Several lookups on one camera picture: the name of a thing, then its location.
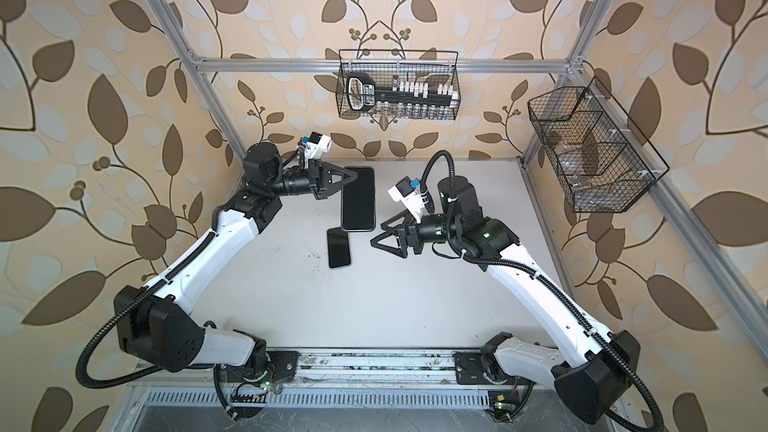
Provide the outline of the black phone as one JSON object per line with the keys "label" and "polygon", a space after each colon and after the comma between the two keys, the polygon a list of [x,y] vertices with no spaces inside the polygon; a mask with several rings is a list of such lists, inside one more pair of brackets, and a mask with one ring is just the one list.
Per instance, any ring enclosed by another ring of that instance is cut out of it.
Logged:
{"label": "black phone", "polygon": [[345,185],[341,198],[341,226],[348,232],[372,231],[376,225],[376,184],[372,167],[351,167],[357,178]]}

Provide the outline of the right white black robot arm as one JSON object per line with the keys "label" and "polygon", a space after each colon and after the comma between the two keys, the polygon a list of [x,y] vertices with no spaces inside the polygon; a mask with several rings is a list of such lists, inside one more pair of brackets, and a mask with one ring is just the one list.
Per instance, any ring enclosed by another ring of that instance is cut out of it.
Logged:
{"label": "right white black robot arm", "polygon": [[[420,177],[405,176],[388,193],[404,209],[382,223],[372,247],[405,258],[421,253],[427,244],[448,244],[455,258],[479,267],[511,291],[554,341],[548,348],[511,333],[497,334],[481,349],[481,367],[489,381],[520,377],[544,386],[587,424],[607,417],[628,431],[664,430],[661,409],[637,373],[637,339],[628,331],[611,331],[587,313],[552,281],[505,223],[485,215],[474,186],[457,174],[449,152],[435,153]],[[635,424],[613,411],[629,388],[640,393],[650,424]]]}

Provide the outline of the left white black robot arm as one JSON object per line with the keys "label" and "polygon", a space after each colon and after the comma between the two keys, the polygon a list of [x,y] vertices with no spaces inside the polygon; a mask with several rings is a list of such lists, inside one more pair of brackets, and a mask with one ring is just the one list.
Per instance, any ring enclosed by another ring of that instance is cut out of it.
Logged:
{"label": "left white black robot arm", "polygon": [[[257,387],[273,381],[277,371],[265,340],[243,331],[227,331],[213,323],[201,326],[191,314],[206,288],[239,251],[264,232],[282,207],[284,196],[310,194],[326,199],[354,182],[356,172],[321,160],[326,145],[299,143],[291,166],[271,143],[252,146],[243,161],[241,189],[212,214],[208,231],[180,258],[142,287],[124,287],[115,297],[115,314],[85,345],[75,366],[77,382],[88,389],[124,385],[160,372],[197,366],[212,370],[214,390],[225,413],[246,418],[222,387],[224,368],[233,368],[244,383]],[[147,362],[147,367],[110,379],[88,372],[94,352],[115,331],[122,351]]]}

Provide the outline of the black smartphone on table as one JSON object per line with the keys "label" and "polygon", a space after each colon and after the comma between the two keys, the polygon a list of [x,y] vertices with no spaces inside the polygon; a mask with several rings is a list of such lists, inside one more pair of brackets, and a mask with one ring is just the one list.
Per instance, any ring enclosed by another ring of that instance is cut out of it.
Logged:
{"label": "black smartphone on table", "polygon": [[328,266],[330,269],[351,265],[351,252],[348,232],[341,227],[330,228],[326,232]]}

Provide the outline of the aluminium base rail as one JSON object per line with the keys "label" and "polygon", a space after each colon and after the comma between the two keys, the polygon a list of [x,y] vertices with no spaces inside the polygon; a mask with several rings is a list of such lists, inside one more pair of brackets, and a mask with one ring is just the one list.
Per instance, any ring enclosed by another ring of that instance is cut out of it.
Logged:
{"label": "aluminium base rail", "polygon": [[519,404],[565,404],[553,388],[527,372],[495,380],[481,352],[459,349],[275,348],[277,369],[252,385],[224,371],[216,386],[209,370],[161,373],[129,386],[125,406],[234,408],[350,408],[504,410]]}

